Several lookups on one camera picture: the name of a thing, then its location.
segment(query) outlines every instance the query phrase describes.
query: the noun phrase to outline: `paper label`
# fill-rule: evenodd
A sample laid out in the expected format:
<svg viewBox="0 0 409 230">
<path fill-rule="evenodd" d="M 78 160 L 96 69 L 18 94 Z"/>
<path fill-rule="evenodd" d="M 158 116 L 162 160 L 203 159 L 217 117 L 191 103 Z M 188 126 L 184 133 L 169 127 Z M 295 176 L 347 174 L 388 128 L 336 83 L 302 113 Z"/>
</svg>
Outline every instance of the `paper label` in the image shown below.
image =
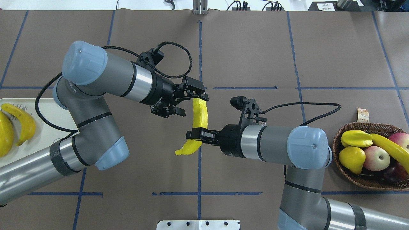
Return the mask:
<svg viewBox="0 0 409 230">
<path fill-rule="evenodd" d="M 358 120 L 357 122 L 369 123 L 369 111 L 364 108 L 358 108 Z"/>
<path fill-rule="evenodd" d="M 333 3 L 317 3 L 318 9 L 322 11 L 335 11 Z"/>
</svg>

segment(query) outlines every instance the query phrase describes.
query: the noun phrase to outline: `wicker basket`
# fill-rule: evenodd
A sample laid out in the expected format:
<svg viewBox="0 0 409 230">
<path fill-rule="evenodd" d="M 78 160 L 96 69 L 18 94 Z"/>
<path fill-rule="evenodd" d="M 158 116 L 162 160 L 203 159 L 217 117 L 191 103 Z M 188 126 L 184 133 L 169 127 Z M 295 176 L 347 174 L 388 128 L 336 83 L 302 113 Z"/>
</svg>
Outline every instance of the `wicker basket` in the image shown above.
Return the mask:
<svg viewBox="0 0 409 230">
<path fill-rule="evenodd" d="M 341 144 L 341 136 L 345 131 L 348 130 L 362 130 L 366 133 L 376 133 L 384 137 L 389 137 L 394 133 L 406 133 L 402 129 L 388 125 L 388 124 L 377 124 L 377 123 L 364 123 L 364 122 L 354 122 L 342 126 L 337 134 L 334 137 L 332 144 L 332 151 L 334 156 L 334 162 L 336 163 L 338 169 L 341 173 L 352 183 L 366 188 L 366 189 L 375 189 L 382 191 L 407 191 L 409 190 L 409 177 L 406 180 L 396 183 L 394 185 L 386 185 L 379 183 L 375 180 L 373 175 L 356 175 L 353 174 L 349 169 L 341 165 L 338 159 L 339 152 L 344 149 L 344 146 Z"/>
</svg>

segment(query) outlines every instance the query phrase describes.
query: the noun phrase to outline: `yellow banana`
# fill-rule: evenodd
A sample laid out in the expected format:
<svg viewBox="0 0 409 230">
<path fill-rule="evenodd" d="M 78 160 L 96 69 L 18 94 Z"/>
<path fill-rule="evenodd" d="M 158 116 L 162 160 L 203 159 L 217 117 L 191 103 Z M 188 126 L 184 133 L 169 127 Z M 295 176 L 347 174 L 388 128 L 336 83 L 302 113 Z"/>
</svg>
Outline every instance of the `yellow banana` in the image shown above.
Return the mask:
<svg viewBox="0 0 409 230">
<path fill-rule="evenodd" d="M 14 131 L 9 118 L 0 111 L 0 157 L 6 155 L 13 146 Z"/>
<path fill-rule="evenodd" d="M 34 136 L 36 132 L 36 122 L 30 114 L 9 103 L 2 104 L 1 109 L 14 115 L 21 123 L 21 134 L 16 146 L 20 146 L 24 141 Z"/>
<path fill-rule="evenodd" d="M 371 133 L 373 144 L 383 148 L 391 157 L 397 160 L 409 173 L 409 153 L 388 138 Z"/>
<path fill-rule="evenodd" d="M 207 129 L 207 106 L 204 100 L 193 98 L 193 128 L 199 127 Z M 190 155 L 196 152 L 201 145 L 201 141 L 187 140 L 181 149 L 175 151 L 175 154 Z"/>
</svg>

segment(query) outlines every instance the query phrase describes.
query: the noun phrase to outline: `white tray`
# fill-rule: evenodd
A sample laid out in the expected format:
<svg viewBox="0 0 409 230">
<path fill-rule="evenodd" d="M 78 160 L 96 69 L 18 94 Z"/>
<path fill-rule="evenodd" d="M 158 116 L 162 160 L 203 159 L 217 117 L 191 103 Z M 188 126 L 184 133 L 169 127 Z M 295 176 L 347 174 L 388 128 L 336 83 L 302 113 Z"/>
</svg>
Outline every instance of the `white tray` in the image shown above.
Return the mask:
<svg viewBox="0 0 409 230">
<path fill-rule="evenodd" d="M 0 99 L 0 105 L 4 103 L 10 103 L 15 105 L 29 114 L 34 118 L 36 121 L 36 133 L 34 136 L 25 141 L 21 146 L 15 146 L 14 144 L 17 142 L 18 137 L 20 136 L 21 132 L 21 124 L 16 119 L 16 117 L 12 116 L 11 114 L 4 112 L 7 117 L 10 118 L 11 124 L 14 129 L 14 144 L 11 150 L 3 157 L 0 157 L 0 167 L 10 164 L 13 161 L 19 160 L 25 156 L 28 156 L 32 153 L 37 152 L 38 150 L 44 149 L 50 146 L 55 141 L 64 138 L 69 133 L 63 132 L 57 129 L 54 129 L 47 124 L 45 124 L 37 115 L 36 110 L 34 108 L 34 98 L 3 98 Z M 51 123 L 67 128 L 67 129 L 75 129 L 77 127 L 71 117 L 69 111 L 62 109 L 59 105 L 54 102 L 52 98 L 44 98 L 40 99 L 38 104 L 41 114 L 49 120 Z"/>
</svg>

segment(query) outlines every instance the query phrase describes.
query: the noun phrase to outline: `red apple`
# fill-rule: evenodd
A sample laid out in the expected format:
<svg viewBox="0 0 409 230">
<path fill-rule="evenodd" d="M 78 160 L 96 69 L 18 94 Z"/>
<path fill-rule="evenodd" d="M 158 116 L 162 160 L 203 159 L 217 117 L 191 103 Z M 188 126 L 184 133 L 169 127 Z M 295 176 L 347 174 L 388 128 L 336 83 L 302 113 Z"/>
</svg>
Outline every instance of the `red apple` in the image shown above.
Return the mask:
<svg viewBox="0 0 409 230">
<path fill-rule="evenodd" d="M 370 146 L 365 149 L 364 167 L 368 170 L 384 170 L 389 166 L 390 161 L 389 154 L 378 146 Z"/>
<path fill-rule="evenodd" d="M 386 169 L 376 172 L 375 177 L 382 183 L 396 184 L 405 180 L 408 176 L 405 168 L 397 161 L 391 161 Z"/>
<path fill-rule="evenodd" d="M 395 134 L 392 134 L 388 139 L 395 142 L 396 144 L 401 146 L 404 150 L 409 152 L 409 134 L 395 133 Z"/>
</svg>

